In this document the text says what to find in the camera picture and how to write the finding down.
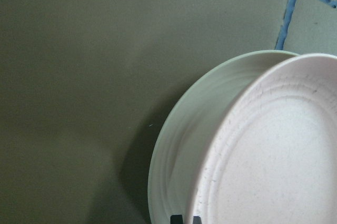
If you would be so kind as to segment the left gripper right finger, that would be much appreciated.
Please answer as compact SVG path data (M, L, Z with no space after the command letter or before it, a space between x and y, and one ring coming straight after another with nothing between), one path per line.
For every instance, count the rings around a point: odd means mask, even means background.
M202 224L202 219L200 216L194 216L192 224Z

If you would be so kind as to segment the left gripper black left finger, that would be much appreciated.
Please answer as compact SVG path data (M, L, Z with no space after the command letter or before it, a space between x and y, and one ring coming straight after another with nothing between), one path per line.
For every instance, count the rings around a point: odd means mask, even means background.
M171 215L170 224L183 224L183 216L182 215Z

